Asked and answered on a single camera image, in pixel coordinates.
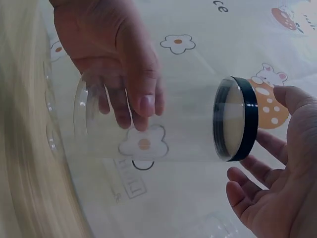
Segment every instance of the black lid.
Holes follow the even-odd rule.
[[[258,103],[251,84],[244,78],[222,80],[213,107],[213,140],[225,161],[248,156],[256,140]]]

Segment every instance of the fingernail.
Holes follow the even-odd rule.
[[[155,97],[153,95],[143,96],[140,102],[140,110],[145,116],[150,117],[155,112],[154,105]]]

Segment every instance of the blonde hair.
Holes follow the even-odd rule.
[[[89,238],[45,102],[42,24],[37,0],[0,0],[0,237]]]

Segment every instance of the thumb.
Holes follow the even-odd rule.
[[[137,114],[150,117],[156,106],[163,107],[159,62],[137,11],[131,11],[118,30],[116,49],[126,71],[129,101]]]
[[[316,98],[294,86],[275,86],[274,95],[277,101],[285,106],[291,115],[302,106],[317,103]]]

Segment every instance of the glass jar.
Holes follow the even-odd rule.
[[[246,79],[168,80],[164,113],[150,117],[146,131],[138,131],[133,119],[131,125],[119,126],[119,117],[111,108],[115,80],[124,82],[124,75],[110,70],[82,75],[74,104],[78,153],[134,161],[217,162],[242,160],[252,149],[258,104]],[[102,104],[110,110],[102,109]]]

